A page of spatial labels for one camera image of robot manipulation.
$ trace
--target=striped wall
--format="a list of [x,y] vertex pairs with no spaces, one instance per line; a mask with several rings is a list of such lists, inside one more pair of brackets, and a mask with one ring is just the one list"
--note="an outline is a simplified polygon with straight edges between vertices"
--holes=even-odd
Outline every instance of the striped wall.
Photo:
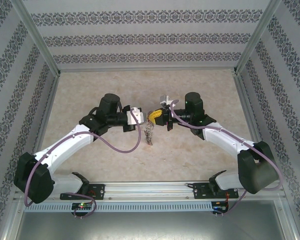
[[62,71],[235,67],[269,0],[25,0]]
[[33,152],[55,76],[9,0],[0,0],[0,226],[18,157]]
[[271,143],[300,233],[300,0],[283,0],[241,73],[258,130]]

